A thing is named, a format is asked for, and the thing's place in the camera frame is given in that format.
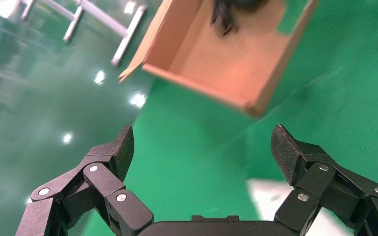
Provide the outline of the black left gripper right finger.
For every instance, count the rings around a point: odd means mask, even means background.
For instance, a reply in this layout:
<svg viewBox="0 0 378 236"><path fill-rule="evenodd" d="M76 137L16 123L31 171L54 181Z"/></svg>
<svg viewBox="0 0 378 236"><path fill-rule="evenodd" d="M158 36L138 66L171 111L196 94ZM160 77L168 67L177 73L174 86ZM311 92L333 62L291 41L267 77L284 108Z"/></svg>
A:
<svg viewBox="0 0 378 236"><path fill-rule="evenodd" d="M272 156L293 190L274 220L305 235L320 210L334 213L356 236L378 236L378 183L350 171L320 146L295 139L281 124L271 134Z"/></svg>

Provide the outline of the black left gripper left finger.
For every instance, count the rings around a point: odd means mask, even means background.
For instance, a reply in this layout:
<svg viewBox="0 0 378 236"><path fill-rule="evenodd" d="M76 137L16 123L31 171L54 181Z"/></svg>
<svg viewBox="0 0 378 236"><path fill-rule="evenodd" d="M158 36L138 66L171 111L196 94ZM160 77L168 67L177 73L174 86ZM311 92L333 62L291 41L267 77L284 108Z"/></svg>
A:
<svg viewBox="0 0 378 236"><path fill-rule="evenodd" d="M92 147L75 168L36 188L16 235L66 236L92 209L117 236L141 233L154 216L124 183L133 156L133 130L125 126L115 140Z"/></svg>

